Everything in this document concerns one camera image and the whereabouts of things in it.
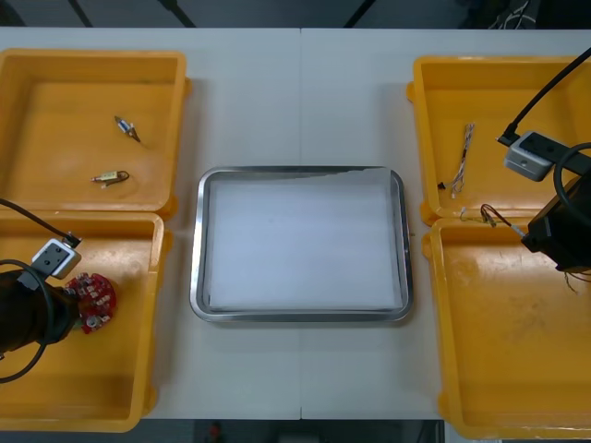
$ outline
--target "stainless steel tray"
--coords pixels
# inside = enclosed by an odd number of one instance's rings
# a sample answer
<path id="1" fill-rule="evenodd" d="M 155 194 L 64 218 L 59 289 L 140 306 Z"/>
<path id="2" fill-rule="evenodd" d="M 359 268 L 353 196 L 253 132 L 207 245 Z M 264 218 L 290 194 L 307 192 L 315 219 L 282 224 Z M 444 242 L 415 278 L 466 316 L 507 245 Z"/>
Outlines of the stainless steel tray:
<path id="1" fill-rule="evenodd" d="M 296 178 L 324 177 L 334 174 L 381 170 L 378 167 L 349 166 L 256 166 L 216 168 L 206 172 L 199 182 L 197 216 L 192 257 L 190 303 L 195 313 L 208 321 L 268 321 L 268 322 L 357 322 L 396 321 L 408 314 L 413 304 L 412 273 L 408 242 L 408 225 L 404 206 L 404 188 L 398 174 L 390 172 L 388 190 L 392 209 L 391 242 L 397 259 L 392 259 L 392 275 L 396 271 L 400 283 L 402 306 L 393 309 L 220 309 L 212 307 L 211 296 L 206 289 L 206 280 L 211 270 L 208 262 L 208 229 L 210 218 L 211 184 L 218 180 L 269 181 Z M 387 186 L 387 175 L 384 182 Z"/>

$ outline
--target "yellow plastic bin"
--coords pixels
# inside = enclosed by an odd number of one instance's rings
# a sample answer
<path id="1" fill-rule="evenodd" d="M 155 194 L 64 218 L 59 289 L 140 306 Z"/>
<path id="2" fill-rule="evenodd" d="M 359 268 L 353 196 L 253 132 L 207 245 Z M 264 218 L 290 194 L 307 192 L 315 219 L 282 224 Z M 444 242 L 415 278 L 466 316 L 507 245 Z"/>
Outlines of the yellow plastic bin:
<path id="1" fill-rule="evenodd" d="M 504 225 L 441 219 L 423 252 L 445 420 L 472 439 L 591 438 L 589 284 L 567 282 Z"/>
<path id="2" fill-rule="evenodd" d="M 495 141 L 571 57 L 436 57 L 415 61 L 407 95 L 415 107 L 421 161 L 423 221 L 479 216 L 488 203 L 507 217 L 533 217 L 555 195 L 551 177 L 535 183 L 503 165 L 507 148 Z M 591 139 L 591 65 L 585 63 L 550 91 L 519 125 L 566 145 Z M 475 123 L 462 193 L 438 189 L 457 173 L 464 128 Z M 565 182 L 570 173 L 564 174 Z"/>
<path id="3" fill-rule="evenodd" d="M 72 330 L 47 347 L 39 363 L 17 381 L 0 385 L 0 429 L 124 432 L 153 407 L 151 387 L 156 294 L 170 240 L 156 214 L 39 212 L 44 220 L 83 238 L 80 272 L 100 273 L 114 285 L 117 308 L 103 329 Z M 0 257 L 29 262 L 51 237 L 12 211 L 0 211 Z M 0 271 L 11 270 L 3 266 Z M 0 377 L 24 367 L 36 344 L 7 353 Z"/>
<path id="4" fill-rule="evenodd" d="M 0 53 L 0 195 L 28 210 L 174 215 L 185 71 L 175 52 Z M 106 189 L 90 181 L 110 171 L 130 177 Z"/>

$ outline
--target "black wire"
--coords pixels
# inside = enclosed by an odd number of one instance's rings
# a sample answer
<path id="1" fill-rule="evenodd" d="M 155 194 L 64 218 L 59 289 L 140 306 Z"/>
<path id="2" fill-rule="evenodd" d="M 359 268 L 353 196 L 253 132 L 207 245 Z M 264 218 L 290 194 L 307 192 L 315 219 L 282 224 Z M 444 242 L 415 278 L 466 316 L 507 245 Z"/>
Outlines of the black wire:
<path id="1" fill-rule="evenodd" d="M 72 244 L 71 245 L 72 247 L 76 247 L 80 243 L 80 239 L 77 238 L 76 236 L 74 236 L 72 233 L 65 233 L 64 231 L 60 231 L 59 229 L 57 229 L 57 228 L 53 227 L 51 224 L 49 224 L 47 221 L 41 220 L 35 214 L 25 210 L 24 208 L 20 207 L 16 203 L 13 203 L 12 201 L 6 200 L 5 198 L 0 198 L 0 205 L 6 206 L 7 208 L 11 208 L 12 210 L 15 210 L 16 212 L 18 212 L 19 214 L 24 215 L 28 219 L 33 220 L 37 224 L 40 224 L 43 228 L 51 231 L 55 235 L 59 235 L 61 237 L 64 237 L 69 243 Z"/>
<path id="2" fill-rule="evenodd" d="M 521 14 L 519 15 L 519 18 L 517 19 L 517 23 L 515 23 L 515 28 L 513 28 L 514 30 L 517 29 L 517 27 L 519 26 L 519 24 L 521 23 L 522 18 L 525 15 L 525 10 L 529 8 L 529 4 L 532 3 L 532 0 L 527 0 L 524 4 L 524 8 L 521 10 Z"/>
<path id="3" fill-rule="evenodd" d="M 554 167 L 554 189 L 556 189 L 556 195 L 558 196 L 561 203 L 564 207 L 574 216 L 576 220 L 580 223 L 585 225 L 588 228 L 591 228 L 591 218 L 585 215 L 581 210 L 579 210 L 576 206 L 574 206 L 573 202 L 569 198 L 569 195 L 564 189 L 564 185 L 562 184 L 562 169 L 564 169 L 564 165 L 568 160 L 570 160 L 574 154 L 581 150 L 588 150 L 591 149 L 591 143 L 581 143 L 580 145 L 576 145 L 569 150 L 561 157 L 560 160 L 556 163 Z"/>
<path id="4" fill-rule="evenodd" d="M 524 117 L 529 113 L 534 106 L 544 97 L 552 88 L 558 85 L 561 80 L 563 80 L 566 76 L 568 76 L 571 72 L 573 72 L 577 67 L 579 67 L 587 58 L 591 56 L 591 48 L 587 49 L 584 53 L 576 57 L 570 64 L 568 64 L 561 72 L 559 72 L 556 77 L 554 77 L 548 84 L 542 88 L 536 96 L 525 106 L 525 108 L 515 117 L 515 119 L 509 123 L 507 129 L 503 133 L 504 136 L 512 136 L 515 134 L 517 130 L 517 126 L 519 123 L 524 119 Z"/>
<path id="5" fill-rule="evenodd" d="M 347 20 L 343 28 L 354 28 L 357 22 L 366 15 L 366 12 L 376 3 L 376 0 L 364 0 L 353 16 Z"/>
<path id="6" fill-rule="evenodd" d="M 187 14 L 185 14 L 185 11 L 183 11 L 183 9 L 181 9 L 181 6 L 178 5 L 178 3 L 176 2 L 176 0 L 158 0 L 158 2 L 164 6 L 164 8 L 167 11 L 172 12 L 176 19 L 178 21 L 181 22 L 181 24 L 185 27 L 185 28 L 196 28 L 197 26 L 195 26 L 195 23 L 193 23 L 193 21 L 191 21 L 191 19 L 188 17 Z"/>
<path id="7" fill-rule="evenodd" d="M 87 15 L 84 13 L 84 10 L 78 4 L 78 0 L 67 0 L 67 2 L 70 4 L 72 9 L 74 9 L 74 12 L 78 16 L 78 18 L 80 19 L 82 24 L 87 28 L 92 28 L 92 23 L 90 23 L 90 20 L 87 17 Z"/>
<path id="8" fill-rule="evenodd" d="M 45 284 L 45 281 L 39 276 L 37 271 L 35 269 L 33 269 L 31 266 L 27 265 L 26 263 L 23 263 L 22 261 L 18 261 L 18 260 L 12 260 L 12 259 L 0 260 L 0 266 L 2 266 L 2 265 L 18 266 L 18 267 L 24 269 L 25 272 L 28 272 L 33 277 L 33 279 L 35 279 L 35 281 L 37 281 L 37 283 L 39 283 L 39 286 L 41 287 L 41 290 L 43 292 L 43 297 L 45 297 L 45 303 L 47 304 L 47 325 L 45 325 L 45 335 L 39 343 L 39 349 L 37 350 L 37 353 L 35 353 L 35 355 L 33 355 L 33 358 L 30 359 L 30 362 L 25 367 L 23 367 L 20 371 L 18 371 L 16 374 L 13 374 L 12 376 L 8 376 L 8 377 L 0 377 L 0 384 L 9 383 L 11 381 L 15 381 L 18 378 L 21 378 L 22 376 L 27 374 L 29 371 L 31 371 L 31 369 L 35 365 L 37 365 L 37 362 L 39 362 L 39 359 L 42 357 L 43 353 L 45 352 L 45 348 L 47 347 L 47 344 L 50 340 L 51 333 L 54 330 L 54 320 L 55 320 L 54 301 L 52 300 L 52 297 L 49 294 L 49 290 L 47 289 L 47 285 Z"/>
<path id="9" fill-rule="evenodd" d="M 505 223 L 510 228 L 513 226 L 507 219 L 505 219 L 502 215 L 500 215 L 497 210 L 495 210 L 492 206 L 490 206 L 488 204 L 484 204 L 480 207 L 480 214 L 482 215 L 482 218 L 484 221 L 487 220 L 487 215 L 488 215 L 487 210 L 489 210 L 490 212 L 495 214 L 497 216 L 497 218 L 499 220 L 501 220 L 501 222 Z"/>
<path id="10" fill-rule="evenodd" d="M 587 283 L 591 283 L 591 280 L 587 280 L 587 279 L 583 279 L 581 277 L 579 277 L 578 275 L 574 275 L 571 272 L 567 272 L 571 277 L 573 277 L 574 279 L 580 280 L 580 281 L 586 281 Z"/>

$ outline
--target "table surface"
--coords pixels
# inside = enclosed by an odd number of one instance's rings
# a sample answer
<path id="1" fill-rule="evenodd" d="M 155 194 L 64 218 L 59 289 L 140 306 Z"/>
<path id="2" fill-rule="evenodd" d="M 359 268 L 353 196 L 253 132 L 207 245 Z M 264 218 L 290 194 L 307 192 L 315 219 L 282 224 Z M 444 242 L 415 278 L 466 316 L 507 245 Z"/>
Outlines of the table surface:
<path id="1" fill-rule="evenodd" d="M 579 54 L 590 31 L 0 29 L 0 49 L 177 50 L 193 93 L 159 295 L 153 418 L 438 418 L 436 328 L 420 241 L 412 105 L 424 54 Z M 380 165 L 402 176 L 415 308 L 400 325 L 227 324 L 188 302 L 200 176 L 215 166 Z"/>

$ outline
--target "wire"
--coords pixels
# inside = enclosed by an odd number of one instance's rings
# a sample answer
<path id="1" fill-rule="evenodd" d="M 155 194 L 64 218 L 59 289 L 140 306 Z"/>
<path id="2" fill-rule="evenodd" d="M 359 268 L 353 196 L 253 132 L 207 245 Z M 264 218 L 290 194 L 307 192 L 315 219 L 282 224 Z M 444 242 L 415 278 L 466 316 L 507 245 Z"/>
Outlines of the wire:
<path id="1" fill-rule="evenodd" d="M 37 217 L 35 214 L 25 210 L 24 208 L 20 207 L 16 203 L 13 203 L 12 201 L 6 200 L 5 198 L 0 198 L 0 205 L 6 206 L 7 208 L 11 208 L 12 210 L 15 210 L 16 212 L 18 212 L 19 214 L 24 215 L 28 219 L 33 220 L 37 224 L 40 224 L 43 228 L 47 229 L 48 231 L 51 231 L 55 235 L 59 235 L 61 237 L 64 237 L 70 243 L 70 245 L 72 247 L 78 246 L 81 241 L 79 238 L 74 236 L 72 233 L 65 233 L 64 231 L 60 231 L 59 229 L 57 229 L 57 228 L 53 227 L 51 224 L 49 224 L 47 221 L 43 221 L 42 219 Z"/>
<path id="2" fill-rule="evenodd" d="M 569 287 L 569 289 L 571 291 L 573 291 L 574 293 L 576 293 L 577 295 L 579 294 L 576 289 L 573 288 L 573 286 L 571 285 L 571 282 L 569 281 L 569 273 L 568 272 L 564 272 L 564 281 L 566 281 L 566 285 Z"/>
<path id="3" fill-rule="evenodd" d="M 569 150 L 561 157 L 560 160 L 556 163 L 554 167 L 554 189 L 556 190 L 556 195 L 558 196 L 561 203 L 564 207 L 574 216 L 576 220 L 582 223 L 584 226 L 591 228 L 591 218 L 585 215 L 581 210 L 579 210 L 576 206 L 574 206 L 573 201 L 569 198 L 566 190 L 564 189 L 564 185 L 562 184 L 562 169 L 564 169 L 564 165 L 568 160 L 570 160 L 574 154 L 578 153 L 581 150 L 588 150 L 591 149 L 591 143 L 581 143 L 580 145 L 576 145 Z"/>
<path id="4" fill-rule="evenodd" d="M 504 29 L 505 29 L 505 30 L 507 29 L 507 25 L 508 25 L 508 23 L 509 23 L 511 20 L 514 20 L 514 19 L 516 19 L 516 18 L 519 18 L 519 17 L 520 17 L 520 16 L 518 16 L 518 15 L 514 15 L 514 16 L 508 16 L 508 17 L 505 19 L 505 24 L 503 25 L 503 26 L 504 26 Z M 533 17 L 531 17 L 531 16 L 523 16 L 522 18 L 525 18 L 526 20 L 529 20 L 529 21 L 531 21 L 532 23 L 536 24 L 536 19 L 535 19 L 535 18 L 533 18 Z"/>
<path id="5" fill-rule="evenodd" d="M 181 24 L 185 28 L 196 28 L 195 23 L 185 14 L 185 11 L 178 5 L 176 0 L 158 0 L 158 2 L 166 9 L 167 11 L 172 12 L 176 19 L 181 22 Z"/>
<path id="6" fill-rule="evenodd" d="M 470 148 L 470 144 L 472 143 L 472 135 L 474 134 L 474 123 L 469 123 L 465 126 L 464 131 L 464 149 L 462 150 L 462 159 L 460 160 L 460 169 L 458 170 L 455 177 L 449 183 L 439 183 L 439 189 L 447 189 L 448 187 L 452 187 L 452 198 L 455 198 L 456 194 L 462 192 L 464 189 L 464 174 L 465 174 L 465 159 L 466 155 L 468 154 L 468 149 Z"/>
<path id="7" fill-rule="evenodd" d="M 524 18 L 524 14 L 525 11 L 529 8 L 529 4 L 532 3 L 532 0 L 527 0 L 524 4 L 523 9 L 521 10 L 521 14 L 519 16 L 519 20 L 517 21 L 517 24 L 515 25 L 515 28 L 513 28 L 514 30 L 519 28 L 519 25 L 521 25 L 521 20 Z"/>
<path id="8" fill-rule="evenodd" d="M 29 371 L 31 371 L 31 369 L 35 365 L 37 365 L 37 362 L 39 362 L 39 359 L 42 357 L 43 353 L 45 352 L 45 348 L 47 347 L 47 344 L 49 343 L 51 333 L 54 330 L 54 320 L 55 320 L 54 301 L 52 300 L 52 297 L 49 294 L 49 290 L 47 289 L 47 285 L 45 284 L 45 281 L 39 276 L 37 271 L 35 269 L 33 269 L 31 266 L 23 263 L 22 261 L 18 261 L 18 260 L 12 260 L 12 259 L 0 260 L 0 266 L 2 266 L 2 265 L 18 266 L 18 267 L 24 269 L 26 272 L 28 272 L 33 277 L 33 279 L 35 279 L 35 281 L 37 281 L 39 283 L 39 286 L 41 287 L 41 290 L 43 292 L 43 297 L 45 298 L 45 303 L 47 304 L 47 324 L 45 325 L 45 335 L 44 335 L 43 339 L 39 342 L 39 349 L 37 350 L 35 355 L 33 355 L 33 358 L 30 359 L 30 362 L 25 367 L 23 367 L 20 371 L 18 371 L 16 374 L 13 374 L 12 376 L 8 376 L 8 377 L 0 377 L 0 384 L 9 383 L 9 382 L 14 381 L 18 378 L 21 378 L 22 376 L 27 374 Z"/>
<path id="9" fill-rule="evenodd" d="M 525 106 L 524 109 L 515 117 L 515 119 L 509 123 L 503 135 L 505 137 L 511 138 L 519 123 L 524 119 L 524 117 L 529 113 L 534 106 L 556 85 L 558 85 L 561 80 L 563 80 L 566 76 L 568 76 L 571 72 L 573 72 L 577 67 L 579 67 L 587 58 L 591 56 L 591 48 L 587 49 L 584 53 L 576 57 L 570 64 L 568 64 L 561 72 L 559 72 L 548 84 L 542 88 L 536 96 Z"/>
<path id="10" fill-rule="evenodd" d="M 364 0 L 353 16 L 347 20 L 343 28 L 354 28 L 357 22 L 366 15 L 366 12 L 376 3 L 376 0 Z"/>
<path id="11" fill-rule="evenodd" d="M 509 14 L 507 15 L 507 18 L 503 21 L 503 23 L 500 23 L 501 20 L 501 16 L 503 14 L 505 14 L 507 12 L 508 7 L 505 7 L 501 13 L 497 16 L 497 18 L 495 18 L 495 21 L 492 23 L 492 25 L 490 25 L 488 28 L 490 30 L 500 30 L 500 29 L 507 29 L 507 22 L 510 20 L 510 18 L 517 18 L 519 17 L 518 14 L 524 10 L 524 8 L 526 8 L 526 2 L 523 3 L 521 6 L 519 6 L 518 8 L 516 8 L 513 11 L 510 11 Z"/>
<path id="12" fill-rule="evenodd" d="M 82 9 L 82 7 L 78 4 L 78 1 L 67 0 L 67 2 L 70 4 L 72 9 L 74 9 L 74 12 L 78 16 L 82 24 L 87 28 L 92 28 L 92 23 L 90 23 L 88 16 L 84 13 L 84 9 Z"/>
<path id="13" fill-rule="evenodd" d="M 490 226 L 492 226 L 493 228 L 497 225 L 497 223 L 494 221 L 494 219 L 492 218 L 492 216 L 488 213 L 488 212 L 492 212 L 495 216 L 497 216 L 497 218 L 505 223 L 507 226 L 509 226 L 511 229 L 513 229 L 516 233 L 519 234 L 520 237 L 525 237 L 525 233 L 519 229 L 518 226 L 515 226 L 514 224 L 512 224 L 510 221 L 508 221 L 507 219 L 505 219 L 497 210 L 495 210 L 492 206 L 490 206 L 489 204 L 484 204 L 480 207 L 480 215 L 482 215 L 482 220 L 488 224 L 490 224 Z"/>
<path id="14" fill-rule="evenodd" d="M 586 281 L 587 283 L 591 283 L 591 280 L 587 280 L 587 279 L 584 279 L 582 277 L 579 277 L 578 275 L 574 275 L 572 272 L 565 272 L 565 274 L 569 274 L 574 279 L 577 279 L 577 280 L 580 280 L 580 281 Z"/>

